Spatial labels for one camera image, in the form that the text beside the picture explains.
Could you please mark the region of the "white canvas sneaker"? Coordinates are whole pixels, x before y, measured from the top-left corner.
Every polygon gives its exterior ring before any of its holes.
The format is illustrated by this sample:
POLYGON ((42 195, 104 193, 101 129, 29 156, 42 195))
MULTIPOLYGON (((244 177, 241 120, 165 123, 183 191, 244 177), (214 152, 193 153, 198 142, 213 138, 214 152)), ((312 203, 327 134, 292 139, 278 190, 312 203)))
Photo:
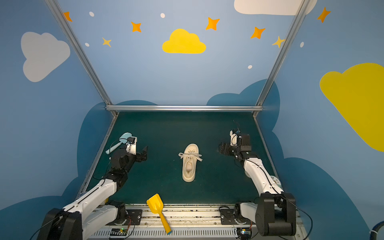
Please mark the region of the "white canvas sneaker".
MULTIPOLYGON (((196 144, 189 144, 183 153, 198 153, 199 148, 196 144)), ((187 160, 186 158, 183 160, 183 169, 182 169, 182 177, 183 180, 187 183, 192 182, 196 177, 196 159, 187 160)))

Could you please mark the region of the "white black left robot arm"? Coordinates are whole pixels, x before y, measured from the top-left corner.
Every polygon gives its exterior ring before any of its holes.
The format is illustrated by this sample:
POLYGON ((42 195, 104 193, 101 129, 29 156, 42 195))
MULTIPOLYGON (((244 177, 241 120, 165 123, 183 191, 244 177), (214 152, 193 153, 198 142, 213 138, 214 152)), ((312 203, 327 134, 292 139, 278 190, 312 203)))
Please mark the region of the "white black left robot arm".
POLYGON ((109 201, 100 210, 95 209, 124 186, 134 163, 146 161, 147 155, 148 147, 135 154, 126 149, 115 151, 111 169, 96 186, 73 203, 46 214, 41 228, 36 231, 37 239, 86 240, 109 223, 123 224, 128 216, 124 203, 109 201))

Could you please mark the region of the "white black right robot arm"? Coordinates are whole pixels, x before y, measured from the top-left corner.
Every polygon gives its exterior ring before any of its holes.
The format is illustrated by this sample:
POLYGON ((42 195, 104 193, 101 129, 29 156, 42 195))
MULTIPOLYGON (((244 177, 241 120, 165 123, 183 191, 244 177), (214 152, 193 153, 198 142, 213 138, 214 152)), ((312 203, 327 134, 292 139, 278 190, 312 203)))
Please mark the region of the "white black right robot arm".
POLYGON ((219 145, 219 153, 233 156, 244 167, 258 193, 259 202, 240 203, 240 217, 256 224, 261 236, 294 236, 296 234, 296 200, 273 180, 263 161, 250 151, 228 143, 219 145))

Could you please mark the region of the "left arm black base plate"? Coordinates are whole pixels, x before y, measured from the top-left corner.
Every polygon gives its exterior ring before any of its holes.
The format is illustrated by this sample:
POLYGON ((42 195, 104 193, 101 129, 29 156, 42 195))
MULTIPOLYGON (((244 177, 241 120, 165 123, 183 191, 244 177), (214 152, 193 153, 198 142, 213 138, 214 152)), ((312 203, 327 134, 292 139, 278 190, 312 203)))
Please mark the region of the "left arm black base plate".
POLYGON ((117 219, 111 223, 108 223, 108 226, 128 226, 128 225, 140 225, 142 220, 142 209, 128 209, 126 210, 125 215, 122 217, 118 215, 117 219))

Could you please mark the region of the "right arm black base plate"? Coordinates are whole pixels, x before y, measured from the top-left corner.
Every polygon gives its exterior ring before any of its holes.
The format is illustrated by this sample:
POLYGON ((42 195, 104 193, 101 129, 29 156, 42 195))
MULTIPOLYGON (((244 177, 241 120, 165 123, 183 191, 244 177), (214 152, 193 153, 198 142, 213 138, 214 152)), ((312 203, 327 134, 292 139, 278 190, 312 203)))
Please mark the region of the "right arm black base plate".
POLYGON ((220 221, 222 225, 251 225, 249 219, 245 219, 240 215, 236 215, 235 209, 219 208, 220 221))

